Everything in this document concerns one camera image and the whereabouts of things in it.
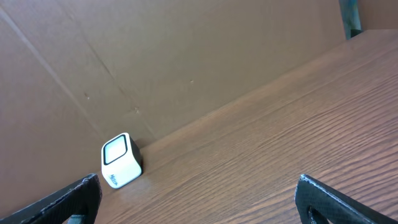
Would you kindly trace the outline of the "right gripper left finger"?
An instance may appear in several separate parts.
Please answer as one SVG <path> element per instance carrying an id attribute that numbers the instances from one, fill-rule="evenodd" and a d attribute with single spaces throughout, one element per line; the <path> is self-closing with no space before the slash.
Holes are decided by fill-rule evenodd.
<path id="1" fill-rule="evenodd" d="M 2 218 L 1 223 L 90 224 L 96 220 L 101 198 L 102 189 L 98 175 L 88 174 L 26 208 Z"/>

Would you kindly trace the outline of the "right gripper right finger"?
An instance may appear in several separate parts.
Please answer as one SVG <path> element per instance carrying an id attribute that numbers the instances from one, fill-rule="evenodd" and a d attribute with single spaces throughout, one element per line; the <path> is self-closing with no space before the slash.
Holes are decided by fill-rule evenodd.
<path id="1" fill-rule="evenodd" d="M 302 223 L 391 223 L 387 217 L 313 177 L 302 174 L 294 195 Z"/>

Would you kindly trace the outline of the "white barcode scanner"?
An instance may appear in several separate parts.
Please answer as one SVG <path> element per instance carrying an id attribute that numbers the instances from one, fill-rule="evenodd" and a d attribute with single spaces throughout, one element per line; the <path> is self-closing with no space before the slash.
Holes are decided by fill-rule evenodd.
<path id="1" fill-rule="evenodd" d="M 110 187 L 120 189 L 144 172 L 140 149 L 128 133 L 121 133 L 101 148 L 101 173 Z"/>

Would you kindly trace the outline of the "teal post behind table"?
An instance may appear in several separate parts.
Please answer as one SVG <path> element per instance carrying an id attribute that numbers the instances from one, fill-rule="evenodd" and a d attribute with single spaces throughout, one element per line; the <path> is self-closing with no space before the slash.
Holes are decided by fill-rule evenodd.
<path id="1" fill-rule="evenodd" d="M 358 0 L 339 0 L 340 12 L 347 40 L 363 32 Z"/>

